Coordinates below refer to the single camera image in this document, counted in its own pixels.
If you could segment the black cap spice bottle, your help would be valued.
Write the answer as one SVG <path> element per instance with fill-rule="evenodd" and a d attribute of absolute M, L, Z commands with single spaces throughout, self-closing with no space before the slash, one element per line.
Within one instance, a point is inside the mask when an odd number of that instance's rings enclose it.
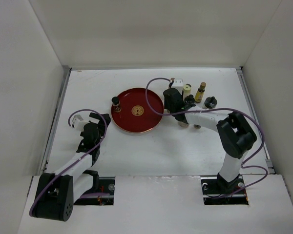
<path fill-rule="evenodd" d="M 120 99 L 118 97 L 113 97 L 111 101 L 114 111 L 116 113 L 119 113 L 122 110 L 120 106 Z"/>
<path fill-rule="evenodd" d="M 194 128 L 195 128 L 195 129 L 197 129 L 197 130 L 199 130 L 199 129 L 201 129 L 201 128 L 202 128 L 202 126 L 201 126 L 201 125 L 197 125 L 197 124 L 194 124 L 193 126 L 194 126 Z"/>

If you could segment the cream lid glass jar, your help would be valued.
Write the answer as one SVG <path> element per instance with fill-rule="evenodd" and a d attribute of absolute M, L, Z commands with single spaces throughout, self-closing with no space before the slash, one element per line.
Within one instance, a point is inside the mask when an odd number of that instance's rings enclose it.
<path fill-rule="evenodd" d="M 191 85 L 190 84 L 184 84 L 183 86 L 183 91 L 182 91 L 182 96 L 183 99 L 185 99 L 186 97 L 188 97 L 191 94 Z"/>

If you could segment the yellow label oil bottle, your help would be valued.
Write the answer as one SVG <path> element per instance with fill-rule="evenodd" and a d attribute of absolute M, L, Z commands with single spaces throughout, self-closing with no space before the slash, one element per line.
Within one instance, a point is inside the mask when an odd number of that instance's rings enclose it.
<path fill-rule="evenodd" d="M 202 101 L 205 89 L 206 89 L 206 83 L 201 82 L 194 98 L 196 103 L 200 103 Z"/>

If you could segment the black knob lid glass jar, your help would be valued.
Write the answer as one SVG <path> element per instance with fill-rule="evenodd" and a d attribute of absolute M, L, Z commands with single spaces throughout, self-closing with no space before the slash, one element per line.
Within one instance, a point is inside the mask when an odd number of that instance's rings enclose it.
<path fill-rule="evenodd" d="M 193 95 L 188 95 L 187 97 L 185 97 L 184 103 L 185 103 L 186 106 L 194 107 L 196 105 L 194 96 Z"/>
<path fill-rule="evenodd" d="M 214 109 L 217 103 L 218 102 L 215 97 L 207 97 L 203 104 L 203 109 Z"/>

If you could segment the pink lid glass jar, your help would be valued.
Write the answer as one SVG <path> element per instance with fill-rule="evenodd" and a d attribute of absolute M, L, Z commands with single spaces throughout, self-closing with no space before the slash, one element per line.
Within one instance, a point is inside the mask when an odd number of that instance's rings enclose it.
<path fill-rule="evenodd" d="M 183 122 L 178 122 L 178 125 L 180 126 L 180 127 L 182 127 L 182 128 L 187 128 L 187 127 L 189 127 L 189 124 L 187 124 L 187 123 L 183 123 Z"/>

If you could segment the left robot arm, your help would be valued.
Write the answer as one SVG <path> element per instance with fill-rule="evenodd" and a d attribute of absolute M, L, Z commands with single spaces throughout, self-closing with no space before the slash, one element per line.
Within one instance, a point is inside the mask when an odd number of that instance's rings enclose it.
<path fill-rule="evenodd" d="M 90 120 L 84 120 L 80 111 L 72 113 L 68 125 L 82 137 L 70 161 L 51 173 L 41 174 L 35 200 L 29 215 L 57 221 L 67 221 L 74 203 L 84 193 L 95 194 L 100 188 L 99 176 L 90 168 L 100 155 L 100 146 L 111 122 L 109 114 L 89 110 Z"/>

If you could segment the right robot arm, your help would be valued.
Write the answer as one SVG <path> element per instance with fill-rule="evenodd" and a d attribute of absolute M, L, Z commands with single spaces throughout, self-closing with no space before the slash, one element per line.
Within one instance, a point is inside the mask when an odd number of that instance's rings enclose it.
<path fill-rule="evenodd" d="M 164 108 L 173 114 L 177 121 L 205 127 L 219 134 L 226 155 L 217 174 L 216 185 L 218 193 L 232 193 L 238 185 L 242 161 L 257 141 L 257 136 L 245 117 L 237 111 L 227 115 L 204 113 L 194 104 L 194 99 L 184 101 L 175 88 L 165 90 L 163 95 Z"/>

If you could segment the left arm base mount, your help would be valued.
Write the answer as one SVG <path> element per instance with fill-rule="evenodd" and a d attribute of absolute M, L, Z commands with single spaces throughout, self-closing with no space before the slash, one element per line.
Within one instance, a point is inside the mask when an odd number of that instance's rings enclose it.
<path fill-rule="evenodd" d="M 114 204 L 115 177 L 100 177 L 93 187 L 75 201 L 76 206 L 111 206 Z"/>

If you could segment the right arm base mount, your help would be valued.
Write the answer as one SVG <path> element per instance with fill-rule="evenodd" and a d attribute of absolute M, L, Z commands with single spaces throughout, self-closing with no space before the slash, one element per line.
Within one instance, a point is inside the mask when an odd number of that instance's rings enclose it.
<path fill-rule="evenodd" d="M 205 205 L 248 205 L 243 177 L 240 175 L 233 182 L 227 183 L 217 176 L 201 177 L 203 202 Z"/>

